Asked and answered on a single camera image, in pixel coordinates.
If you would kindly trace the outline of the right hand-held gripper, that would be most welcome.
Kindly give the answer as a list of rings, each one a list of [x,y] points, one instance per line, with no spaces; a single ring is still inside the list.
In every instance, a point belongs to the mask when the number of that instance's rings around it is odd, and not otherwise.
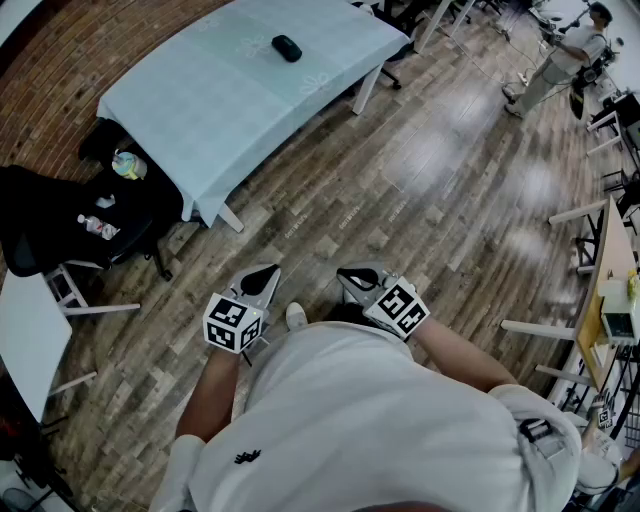
[[[430,315],[415,286],[386,272],[382,262],[347,264],[337,270],[337,279],[346,302],[362,305],[368,320],[402,340]]]

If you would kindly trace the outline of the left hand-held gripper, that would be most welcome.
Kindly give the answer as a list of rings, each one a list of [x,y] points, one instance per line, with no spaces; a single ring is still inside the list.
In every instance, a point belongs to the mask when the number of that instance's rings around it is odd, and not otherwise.
[[[263,333],[268,306],[280,280],[280,267],[259,264],[236,273],[221,294],[214,293],[203,314],[204,340],[239,354]]]

